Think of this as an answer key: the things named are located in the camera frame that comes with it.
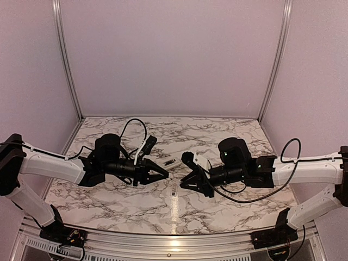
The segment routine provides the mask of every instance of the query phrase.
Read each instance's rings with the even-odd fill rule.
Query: marble surface
[[[75,154],[82,145],[94,146],[95,139],[105,133],[120,134],[125,117],[87,118],[78,132],[68,154]],[[141,117],[148,134],[158,142],[149,158],[175,156],[185,151],[198,152],[213,165],[221,164],[218,143],[228,137],[246,140],[253,157],[272,154],[271,147],[256,120]],[[140,144],[144,131],[132,122],[122,138],[127,151]],[[265,200],[251,204],[231,202],[220,195],[214,198],[191,190],[181,189],[179,180],[190,169],[184,164],[170,171],[170,178],[133,187],[107,175],[107,181],[93,188],[55,180],[46,201],[56,206],[66,223],[90,228],[152,234],[205,234],[243,231],[275,224],[278,212],[295,206],[290,188]],[[229,190],[238,190],[242,184],[231,184]],[[271,189],[247,188],[232,195],[249,200],[267,194]]]

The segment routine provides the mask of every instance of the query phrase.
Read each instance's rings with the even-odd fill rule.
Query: enclosure
[[[157,159],[199,150],[220,164],[217,144],[230,136],[245,139],[253,157],[279,156],[294,137],[302,157],[338,152],[348,145],[347,12],[347,1],[334,0],[2,0],[0,140],[20,133],[36,147],[72,155],[137,117],[158,138]],[[142,135],[140,125],[132,125],[125,146],[136,148]],[[296,153],[296,146],[287,152]],[[178,181],[186,174],[173,171],[170,182],[139,190],[115,179],[93,189],[24,179],[65,222],[96,229],[110,244],[146,233],[142,242],[156,249],[166,235],[163,251],[170,252],[153,260],[181,260],[176,254],[183,250],[170,244],[189,234],[194,242],[217,234],[212,241],[221,244],[220,255],[211,250],[197,260],[249,252],[252,260],[266,260],[249,247],[229,252],[220,233],[248,241],[242,237],[251,230],[274,226],[280,210],[326,186],[292,184],[271,201],[242,207],[183,191]],[[268,191],[248,188],[237,198]],[[131,211],[145,216],[133,219]],[[2,260],[19,260],[10,258],[24,251],[21,236],[35,224],[3,197],[0,212]],[[347,260],[347,217],[340,208],[308,225],[308,260]],[[199,252],[195,247],[185,251]],[[127,251],[119,256],[127,258]]]

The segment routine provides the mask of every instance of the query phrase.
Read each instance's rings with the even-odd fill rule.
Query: metal edge trim
[[[71,96],[71,100],[75,109],[75,113],[78,120],[83,119],[82,110],[80,107],[80,103],[78,100],[74,80],[71,73],[70,63],[67,55],[67,49],[65,44],[65,38],[64,38],[64,31],[63,31],[63,21],[60,11],[60,0],[53,0],[53,16],[54,16],[54,23],[57,30],[57,37],[59,42],[59,48],[60,48],[60,54],[62,58],[63,68],[65,71],[66,80],[69,87],[69,93]]]
[[[276,56],[274,59],[271,75],[266,88],[265,96],[264,96],[264,99],[259,111],[259,115],[258,115],[258,121],[260,123],[263,121],[266,111],[268,109],[271,96],[274,90],[274,86],[276,83],[277,75],[279,72],[279,67],[281,65],[281,61],[284,56],[284,50],[285,50],[285,46],[286,46],[288,34],[289,34],[292,6],[293,6],[293,0],[285,0],[282,27],[281,27],[281,32],[279,34],[279,41],[278,41]]]
[[[23,251],[25,247],[23,238],[25,238],[25,236],[23,236],[21,233],[18,232],[12,247],[9,261],[17,261],[19,260],[18,257],[21,257],[23,255]]]
[[[307,237],[318,237],[318,231],[313,222],[306,226]],[[222,258],[225,255],[257,252],[251,244],[250,233],[229,232],[205,235],[138,235],[124,234],[114,231],[91,231],[86,241],[86,250],[94,253],[118,255],[124,258],[139,258],[163,260],[167,253],[175,254],[177,260]],[[20,233],[28,237],[38,237],[39,228],[34,221],[25,218]],[[303,230],[299,229],[299,239]]]
[[[73,130],[72,133],[70,134],[70,137],[68,138],[66,144],[64,145],[64,147],[63,147],[63,149],[62,149],[62,151],[61,151],[62,155],[65,155],[65,154],[68,152],[68,150],[69,150],[69,148],[70,148],[72,142],[74,141],[74,139],[75,139],[77,133],[79,132],[79,130],[80,130],[80,128],[81,128],[83,122],[84,122],[84,119],[82,119],[81,121],[78,121],[78,122],[77,122],[77,124],[76,124],[74,130]],[[40,195],[40,197],[41,197],[43,200],[45,200],[45,198],[46,198],[46,196],[47,196],[47,193],[48,193],[48,191],[49,191],[49,189],[50,189],[50,187],[51,187],[51,185],[52,185],[52,182],[53,182],[53,178],[49,178],[49,179],[47,180],[47,182],[46,182],[46,184],[45,184],[45,187],[44,187],[44,189],[43,189],[43,191],[42,191],[42,193],[41,193],[41,195]]]
[[[85,118],[97,118],[97,117],[197,117],[197,118],[222,118],[222,119],[238,119],[238,120],[257,120],[255,117],[242,117],[242,116],[219,116],[219,115],[178,115],[178,114],[89,114],[84,115]]]
[[[310,238],[309,242],[310,242],[310,245],[312,247],[315,261],[327,261],[324,247],[323,247],[322,242],[320,240],[319,234],[317,237]]]
[[[262,130],[263,133],[265,134],[266,139],[267,139],[268,143],[270,144],[270,146],[271,146],[271,148],[272,148],[272,150],[273,150],[273,153],[274,153],[274,154],[277,154],[277,151],[276,151],[274,145],[272,144],[271,139],[270,139],[270,137],[269,137],[269,135],[268,135],[266,129],[262,126],[262,123],[261,123],[261,122],[259,122],[259,125],[260,125],[261,130]]]

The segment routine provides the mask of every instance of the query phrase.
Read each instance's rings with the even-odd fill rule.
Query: aluminum frame
[[[279,41],[278,41],[278,47],[276,56],[274,59],[271,75],[268,81],[266,93],[260,108],[260,112],[258,115],[258,121],[261,124],[264,116],[266,114],[267,108],[269,106],[269,103],[271,101],[272,93],[274,90],[274,86],[276,84],[279,67],[281,65],[283,56],[284,56],[284,50],[287,43],[287,38],[289,34],[289,27],[290,27],[290,18],[291,18],[291,11],[293,9],[293,0],[285,0],[284,5],[284,13],[283,13],[283,20],[282,20],[282,27],[281,32],[279,35]]]
[[[67,49],[66,49],[65,38],[64,38],[64,30],[63,30],[63,19],[62,19],[61,11],[60,11],[60,0],[53,0],[53,16],[54,16],[55,27],[57,29],[59,49],[60,49],[60,54],[61,54],[61,58],[63,62],[66,80],[69,87],[69,92],[71,95],[71,99],[72,99],[72,103],[75,109],[77,119],[81,121],[83,120],[84,116],[82,114],[81,106],[78,100],[75,83],[71,73],[69,58],[67,55]]]
[[[83,229],[88,232],[85,243],[86,254],[103,254],[123,259],[222,260],[227,257],[265,250],[253,248],[250,237],[250,233],[253,231],[203,235],[149,235]],[[10,260],[20,261],[27,240],[29,238],[37,239],[39,233],[40,229],[34,220],[28,216],[24,217]],[[306,225],[306,238],[311,240],[312,246],[315,245],[313,252],[315,252],[316,261],[326,261],[320,251],[322,246],[314,222]],[[302,239],[303,231],[299,230],[297,242],[301,242]]]

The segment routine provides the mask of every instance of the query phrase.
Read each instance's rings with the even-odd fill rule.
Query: small white object
[[[194,155],[194,163],[196,165],[201,166],[206,171],[209,170],[209,167],[210,167],[209,161],[205,157],[203,157],[202,155],[198,154],[198,152],[196,152]]]
[[[143,140],[141,145],[139,146],[138,150],[135,153],[135,156],[134,156],[134,166],[136,166],[136,163],[138,161],[138,156],[139,156],[142,148],[145,146],[145,143],[146,143],[146,140]]]
[[[177,167],[181,164],[181,160],[179,160],[176,157],[166,157],[166,158],[162,158],[159,160],[156,160],[156,163],[165,170],[171,170],[174,167]]]

